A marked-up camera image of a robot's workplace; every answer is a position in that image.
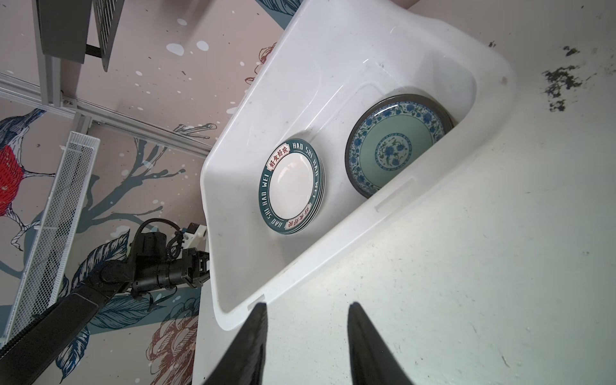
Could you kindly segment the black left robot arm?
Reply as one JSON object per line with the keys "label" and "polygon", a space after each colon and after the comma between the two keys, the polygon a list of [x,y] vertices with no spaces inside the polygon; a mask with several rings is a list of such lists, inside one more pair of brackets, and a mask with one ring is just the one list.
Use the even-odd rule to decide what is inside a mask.
{"label": "black left robot arm", "polygon": [[66,297],[43,311],[1,349],[1,383],[32,384],[114,296],[129,291],[139,298],[181,285],[201,287],[210,279],[210,255],[180,249],[170,259],[165,235],[136,237],[123,260],[104,261]]}

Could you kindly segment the teal patterned small plate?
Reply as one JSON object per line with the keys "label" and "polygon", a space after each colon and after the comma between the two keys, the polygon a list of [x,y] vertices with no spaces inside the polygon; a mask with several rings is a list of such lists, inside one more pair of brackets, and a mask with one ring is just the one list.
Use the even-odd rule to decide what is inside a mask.
{"label": "teal patterned small plate", "polygon": [[376,194],[454,128],[436,101],[417,94],[391,96],[370,107],[348,137],[344,162],[354,189]]}

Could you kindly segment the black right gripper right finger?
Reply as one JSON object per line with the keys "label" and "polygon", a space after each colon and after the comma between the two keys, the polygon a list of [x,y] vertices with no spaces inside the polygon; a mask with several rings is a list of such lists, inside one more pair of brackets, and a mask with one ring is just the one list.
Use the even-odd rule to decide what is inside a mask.
{"label": "black right gripper right finger", "polygon": [[358,302],[349,307],[347,334],[353,384],[413,385]]}

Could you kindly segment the large green rimmed plate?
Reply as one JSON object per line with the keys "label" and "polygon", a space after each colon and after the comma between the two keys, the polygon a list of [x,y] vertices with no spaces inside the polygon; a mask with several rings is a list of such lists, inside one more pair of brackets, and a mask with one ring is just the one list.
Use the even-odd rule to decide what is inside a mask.
{"label": "large green rimmed plate", "polygon": [[296,234],[317,216],[326,176],[316,150],[290,138],[270,154],[261,172],[258,208],[266,225],[282,235]]}

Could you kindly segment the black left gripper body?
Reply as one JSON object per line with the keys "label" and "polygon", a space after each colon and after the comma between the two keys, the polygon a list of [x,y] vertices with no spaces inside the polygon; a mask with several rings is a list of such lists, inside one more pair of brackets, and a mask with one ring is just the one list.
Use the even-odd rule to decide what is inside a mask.
{"label": "black left gripper body", "polygon": [[186,284],[202,287],[210,280],[210,254],[190,248],[182,251],[181,258],[174,262],[173,285]]}

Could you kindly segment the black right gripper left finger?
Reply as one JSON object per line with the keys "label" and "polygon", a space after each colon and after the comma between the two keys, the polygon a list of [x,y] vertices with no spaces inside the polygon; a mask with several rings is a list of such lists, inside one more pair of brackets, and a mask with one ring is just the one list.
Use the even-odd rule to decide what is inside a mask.
{"label": "black right gripper left finger", "polygon": [[205,384],[262,384],[267,333],[267,306],[258,303]]}

